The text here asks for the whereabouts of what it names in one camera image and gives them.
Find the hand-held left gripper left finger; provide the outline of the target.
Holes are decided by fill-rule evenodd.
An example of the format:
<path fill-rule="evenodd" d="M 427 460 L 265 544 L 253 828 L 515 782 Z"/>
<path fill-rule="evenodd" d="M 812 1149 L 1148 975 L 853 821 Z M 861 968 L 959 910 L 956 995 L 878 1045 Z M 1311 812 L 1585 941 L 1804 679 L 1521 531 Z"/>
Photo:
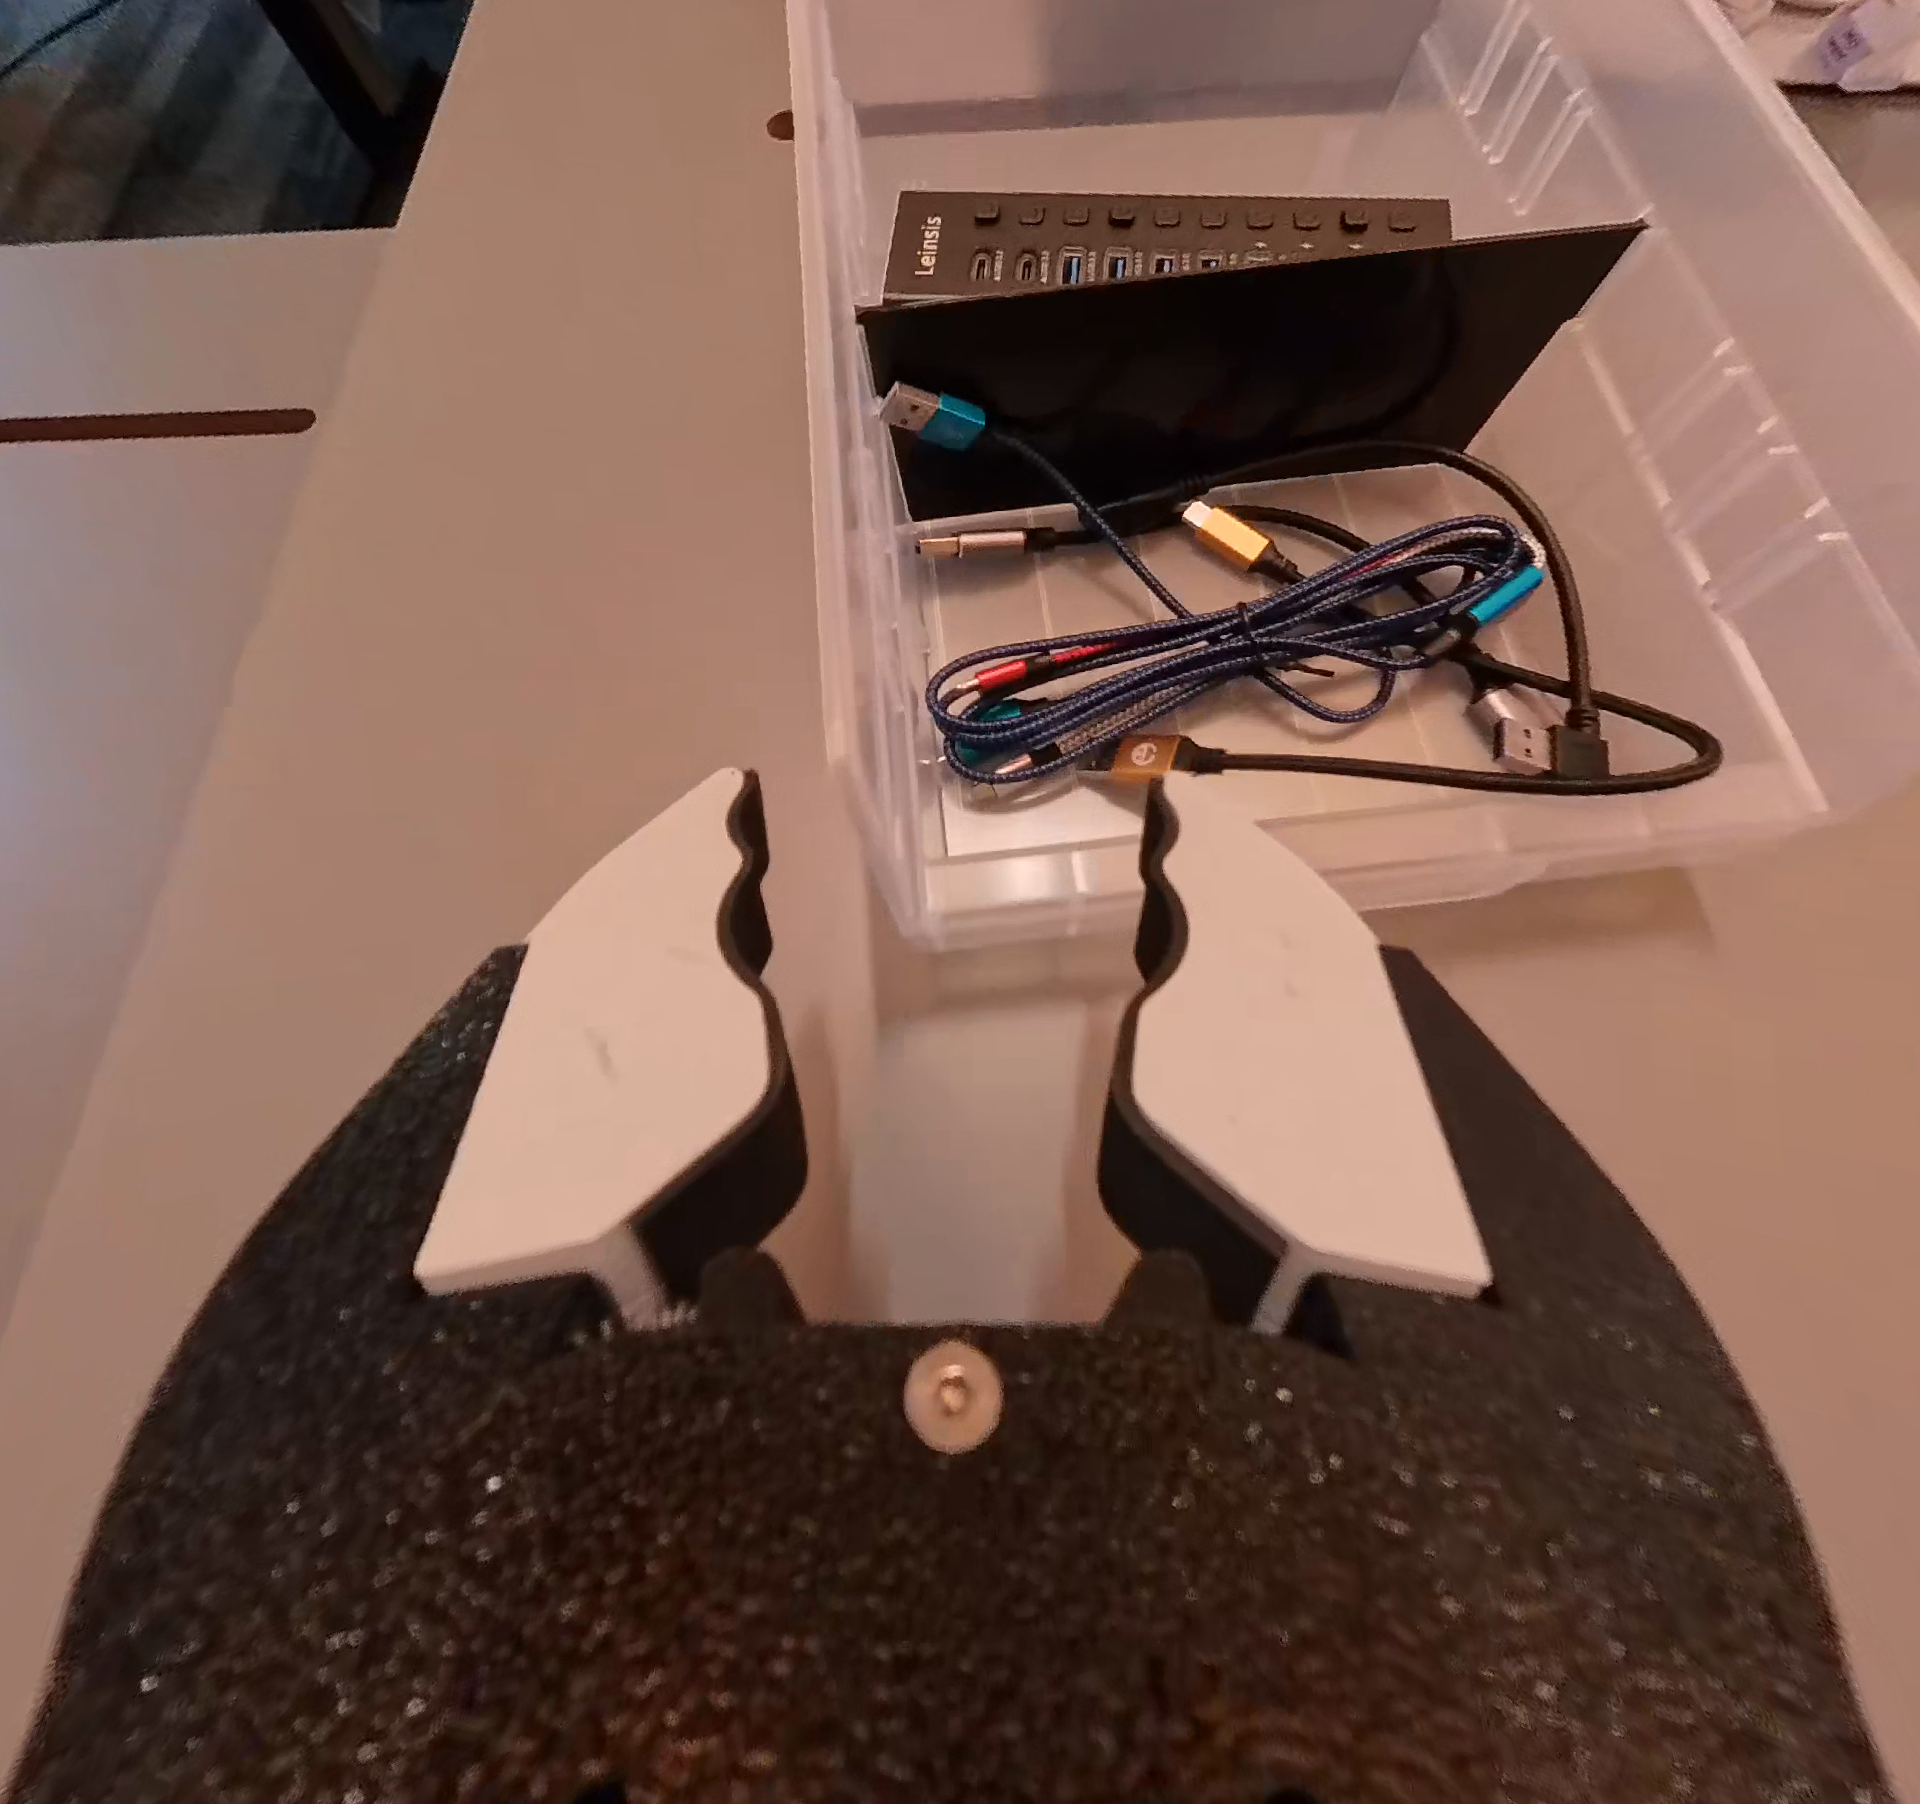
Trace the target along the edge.
<path fill-rule="evenodd" d="M 532 929 L 415 1249 L 427 1296 L 586 1278 L 653 1332 L 793 1214 L 767 865 L 757 773 L 719 767 Z"/>

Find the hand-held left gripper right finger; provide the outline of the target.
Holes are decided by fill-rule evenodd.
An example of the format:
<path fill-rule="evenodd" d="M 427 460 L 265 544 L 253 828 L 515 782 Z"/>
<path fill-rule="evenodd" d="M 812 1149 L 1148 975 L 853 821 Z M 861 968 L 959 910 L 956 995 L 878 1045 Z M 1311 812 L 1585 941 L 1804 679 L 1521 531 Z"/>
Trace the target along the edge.
<path fill-rule="evenodd" d="M 1380 944 L 1328 880 L 1210 789 L 1151 786 L 1134 968 L 1096 1188 L 1141 1255 L 1274 1337 L 1313 1281 L 1494 1287 Z"/>

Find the clear plastic storage bin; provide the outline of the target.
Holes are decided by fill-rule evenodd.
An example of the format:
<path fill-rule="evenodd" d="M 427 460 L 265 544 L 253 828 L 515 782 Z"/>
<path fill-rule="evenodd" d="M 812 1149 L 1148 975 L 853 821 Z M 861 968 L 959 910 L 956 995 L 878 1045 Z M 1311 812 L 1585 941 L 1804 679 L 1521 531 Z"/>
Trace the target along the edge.
<path fill-rule="evenodd" d="M 1139 910 L 1139 798 L 971 800 L 922 684 L 1128 613 L 1052 559 L 922 559 L 853 310 L 904 189 L 1424 185 L 1463 232 L 1645 218 L 1466 440 L 1570 548 L 1600 681 L 1727 748 L 1667 798 L 1234 780 L 1361 910 L 1697 865 L 1917 774 L 1917 289 L 1710 0 L 787 0 L 830 762 L 928 952 Z"/>

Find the black USB hub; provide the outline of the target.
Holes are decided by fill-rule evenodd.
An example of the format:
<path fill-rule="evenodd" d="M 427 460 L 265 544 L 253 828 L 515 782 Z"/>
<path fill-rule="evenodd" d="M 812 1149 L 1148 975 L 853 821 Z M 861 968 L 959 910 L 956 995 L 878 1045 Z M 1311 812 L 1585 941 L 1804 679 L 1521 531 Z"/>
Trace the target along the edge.
<path fill-rule="evenodd" d="M 1448 240 L 1440 198 L 904 189 L 878 297 L 1019 297 Z"/>

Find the black divider panel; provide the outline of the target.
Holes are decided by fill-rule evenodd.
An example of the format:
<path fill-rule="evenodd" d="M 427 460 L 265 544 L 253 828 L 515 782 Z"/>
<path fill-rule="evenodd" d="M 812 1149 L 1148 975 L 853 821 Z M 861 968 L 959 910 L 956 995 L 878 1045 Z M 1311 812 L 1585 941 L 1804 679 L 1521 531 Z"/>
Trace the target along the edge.
<path fill-rule="evenodd" d="M 969 448 L 893 440 L 915 520 L 1038 506 L 1032 445 L 1076 492 L 1134 498 L 1291 448 L 1466 448 L 1645 232 L 1324 255 L 1189 281 L 857 311 L 868 377 L 984 412 Z"/>

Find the dark chair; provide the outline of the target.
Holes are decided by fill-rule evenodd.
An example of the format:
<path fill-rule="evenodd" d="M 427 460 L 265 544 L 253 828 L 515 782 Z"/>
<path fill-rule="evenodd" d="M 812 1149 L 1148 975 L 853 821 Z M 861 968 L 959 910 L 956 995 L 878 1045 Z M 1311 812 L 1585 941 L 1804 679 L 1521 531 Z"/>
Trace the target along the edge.
<path fill-rule="evenodd" d="M 369 161 L 365 205 L 396 205 L 415 175 L 446 71 L 424 57 L 399 64 L 329 0 L 253 0 L 329 120 Z"/>

